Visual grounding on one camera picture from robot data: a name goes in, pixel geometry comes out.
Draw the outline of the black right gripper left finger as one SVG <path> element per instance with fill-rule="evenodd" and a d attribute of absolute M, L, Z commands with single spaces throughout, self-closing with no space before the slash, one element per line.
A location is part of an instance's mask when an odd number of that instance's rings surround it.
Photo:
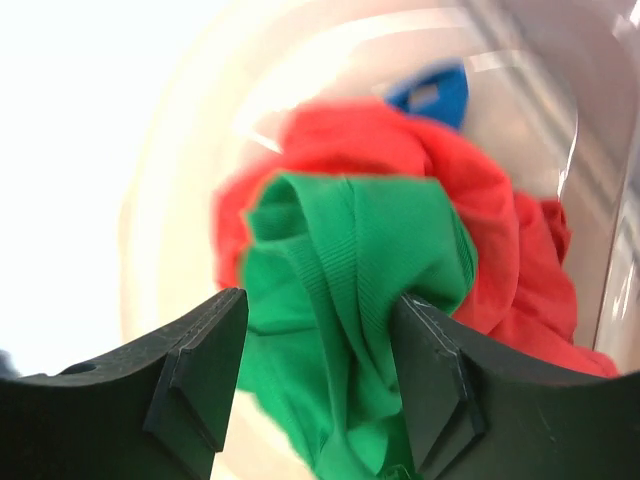
<path fill-rule="evenodd" d="M 222 451 L 248 320 L 223 290 L 61 373 L 1 383 L 5 479 L 207 479 Z"/>

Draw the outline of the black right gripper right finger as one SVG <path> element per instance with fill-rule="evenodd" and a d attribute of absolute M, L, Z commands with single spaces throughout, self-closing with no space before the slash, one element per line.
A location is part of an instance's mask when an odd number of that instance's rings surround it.
<path fill-rule="evenodd" d="M 424 479 L 635 479 L 639 376 L 603 379 L 513 350 L 405 295 L 392 349 Z"/>

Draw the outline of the red tank top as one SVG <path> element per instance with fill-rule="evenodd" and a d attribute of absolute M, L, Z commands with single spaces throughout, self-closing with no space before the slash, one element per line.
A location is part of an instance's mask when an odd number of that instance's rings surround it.
<path fill-rule="evenodd" d="M 435 180 L 479 260 L 456 319 L 534 358 L 599 377 L 617 375 L 606 355 L 573 342 L 577 299 L 562 267 L 571 235 L 561 203 L 515 190 L 496 163 L 453 129 L 379 100 L 323 101 L 294 111 L 281 147 L 219 194 L 213 245 L 220 286 L 239 283 L 252 241 L 248 212 L 277 173 Z"/>

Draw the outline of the green tank top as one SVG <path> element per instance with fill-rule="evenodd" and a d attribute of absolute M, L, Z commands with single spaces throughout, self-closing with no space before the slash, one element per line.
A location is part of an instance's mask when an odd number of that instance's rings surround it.
<path fill-rule="evenodd" d="M 406 292 L 455 312 L 478 257 L 441 184 L 277 175 L 248 216 L 238 385 L 319 479 L 412 479 L 389 320 Z"/>

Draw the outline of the blue tank top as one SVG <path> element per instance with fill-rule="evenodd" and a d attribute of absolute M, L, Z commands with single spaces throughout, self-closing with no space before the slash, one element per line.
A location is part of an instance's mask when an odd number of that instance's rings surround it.
<path fill-rule="evenodd" d="M 464 63 L 449 60 L 430 64 L 394 85 L 384 96 L 384 101 L 406 114 L 460 130 L 469 101 Z"/>

